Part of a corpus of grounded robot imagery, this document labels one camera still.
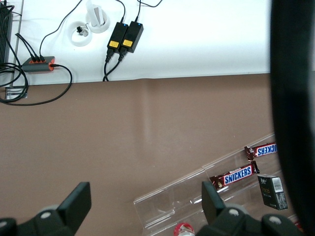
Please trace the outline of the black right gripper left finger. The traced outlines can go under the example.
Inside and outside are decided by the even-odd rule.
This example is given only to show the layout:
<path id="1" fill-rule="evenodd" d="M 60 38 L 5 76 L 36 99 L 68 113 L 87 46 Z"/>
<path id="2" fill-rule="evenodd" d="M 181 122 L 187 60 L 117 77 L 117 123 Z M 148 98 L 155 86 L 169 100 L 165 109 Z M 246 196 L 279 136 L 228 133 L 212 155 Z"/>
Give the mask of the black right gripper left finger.
<path id="1" fill-rule="evenodd" d="M 80 182 L 56 209 L 46 209 L 17 224 L 15 218 L 0 219 L 2 236 L 74 236 L 92 206 L 89 182 Z"/>

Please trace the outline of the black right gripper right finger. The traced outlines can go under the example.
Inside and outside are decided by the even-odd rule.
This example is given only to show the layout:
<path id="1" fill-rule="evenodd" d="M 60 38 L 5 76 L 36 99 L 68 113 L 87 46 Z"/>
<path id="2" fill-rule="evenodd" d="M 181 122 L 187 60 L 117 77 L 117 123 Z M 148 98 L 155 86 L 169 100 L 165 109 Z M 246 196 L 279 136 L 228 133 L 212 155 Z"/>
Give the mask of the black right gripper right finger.
<path id="1" fill-rule="evenodd" d="M 208 222 L 197 236 L 302 236 L 288 218 L 266 214 L 261 220 L 244 213 L 239 205 L 227 207 L 210 182 L 202 182 L 202 209 Z"/>

